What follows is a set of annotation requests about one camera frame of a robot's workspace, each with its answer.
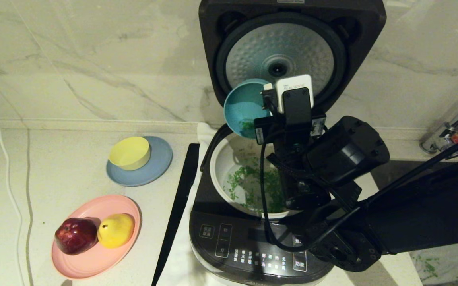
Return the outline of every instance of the white cable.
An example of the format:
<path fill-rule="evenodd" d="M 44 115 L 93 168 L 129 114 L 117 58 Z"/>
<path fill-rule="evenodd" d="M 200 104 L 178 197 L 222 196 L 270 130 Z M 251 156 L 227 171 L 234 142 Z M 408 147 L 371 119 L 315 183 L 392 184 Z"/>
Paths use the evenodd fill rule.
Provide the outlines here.
<path fill-rule="evenodd" d="M 5 155 L 6 159 L 6 187 L 7 187 L 7 192 L 8 196 L 10 197 L 10 201 L 12 203 L 12 206 L 17 213 L 17 217 L 19 219 L 19 228 L 17 230 L 17 238 L 15 240 L 15 259 L 17 259 L 17 267 L 19 270 L 19 276 L 20 276 L 20 284 L 24 286 L 24 277 L 22 275 L 22 269 L 20 267 L 20 257 L 19 257 L 19 242 L 20 242 L 20 230 L 22 228 L 22 214 L 20 213 L 19 206 L 17 205 L 17 202 L 15 201 L 15 197 L 13 196 L 12 189 L 10 187 L 10 157 L 8 156 L 8 152 L 5 148 L 5 144 L 3 143 L 3 138 L 1 135 L 1 127 L 0 127 L 0 145 L 1 149 L 3 150 L 3 154 Z"/>

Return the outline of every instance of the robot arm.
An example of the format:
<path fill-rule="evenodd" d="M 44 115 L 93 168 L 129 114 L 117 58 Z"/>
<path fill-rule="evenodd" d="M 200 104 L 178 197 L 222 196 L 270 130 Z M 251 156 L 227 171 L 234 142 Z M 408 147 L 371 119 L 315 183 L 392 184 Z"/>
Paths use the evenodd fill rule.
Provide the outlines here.
<path fill-rule="evenodd" d="M 286 206 L 312 211 L 304 226 L 309 251 L 363 271 L 381 255 L 458 243 L 458 163 L 358 202 L 354 180 L 387 163 L 388 149 L 378 132 L 351 116 L 320 135 L 326 117 L 311 114 L 308 81 L 298 76 L 268 86 L 263 104 L 273 116 L 254 124 L 258 143 L 273 143 L 268 160 L 279 170 Z"/>

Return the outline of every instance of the marble wall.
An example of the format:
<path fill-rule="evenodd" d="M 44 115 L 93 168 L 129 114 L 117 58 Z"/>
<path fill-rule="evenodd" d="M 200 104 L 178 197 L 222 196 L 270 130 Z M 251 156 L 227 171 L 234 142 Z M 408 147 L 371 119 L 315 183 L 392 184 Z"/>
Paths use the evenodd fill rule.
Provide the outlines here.
<path fill-rule="evenodd" d="M 458 107 L 458 0 L 384 0 L 388 20 L 329 111 L 429 128 Z M 0 0 L 3 118 L 222 123 L 199 0 Z"/>

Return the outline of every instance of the countertop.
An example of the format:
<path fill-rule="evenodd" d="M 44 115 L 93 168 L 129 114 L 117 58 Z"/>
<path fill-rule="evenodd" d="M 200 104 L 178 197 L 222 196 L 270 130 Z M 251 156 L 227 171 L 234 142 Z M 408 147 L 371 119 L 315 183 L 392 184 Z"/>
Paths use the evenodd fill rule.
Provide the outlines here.
<path fill-rule="evenodd" d="M 107 178 L 105 164 L 113 144 L 135 135 L 154 135 L 167 140 L 173 149 L 173 161 L 169 170 L 153 183 L 125 188 Z M 27 272 L 33 277 L 33 285 L 70 285 L 55 270 L 50 258 L 53 233 L 82 203 L 106 194 L 121 194 L 136 201 L 142 211 L 140 235 L 122 262 L 97 277 L 73 281 L 73 285 L 150 285 L 186 150 L 189 143 L 197 141 L 196 135 L 5 129 L 3 136 L 11 158 L 12 189 L 24 216 L 21 262 L 25 265 L 28 249 L 31 269 Z M 6 193 L 4 167 L 0 149 L 0 286 L 13 286 L 18 284 L 14 259 L 17 219 Z M 358 183 L 369 194 L 377 191 L 370 174 L 358 179 Z M 334 268 L 320 285 L 371 284 L 420 286 L 421 282 L 409 255 L 402 253 L 382 257 L 363 273 Z"/>

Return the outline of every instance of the inner lid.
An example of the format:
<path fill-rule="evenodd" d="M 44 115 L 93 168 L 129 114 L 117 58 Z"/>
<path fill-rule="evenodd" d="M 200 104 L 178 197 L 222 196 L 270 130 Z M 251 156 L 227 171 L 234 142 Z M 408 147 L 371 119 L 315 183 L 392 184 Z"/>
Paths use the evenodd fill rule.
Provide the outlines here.
<path fill-rule="evenodd" d="M 275 83 L 280 78 L 309 74 L 312 93 L 329 83 L 334 56 L 328 42 L 316 31 L 298 24 L 275 23 L 258 27 L 240 38 L 225 64 L 232 89 L 250 78 Z"/>
<path fill-rule="evenodd" d="M 301 13 L 280 12 L 247 20 L 229 33 L 215 68 L 225 94 L 248 79 L 274 84 L 309 74 L 319 107 L 342 81 L 345 64 L 345 46 L 329 25 Z"/>

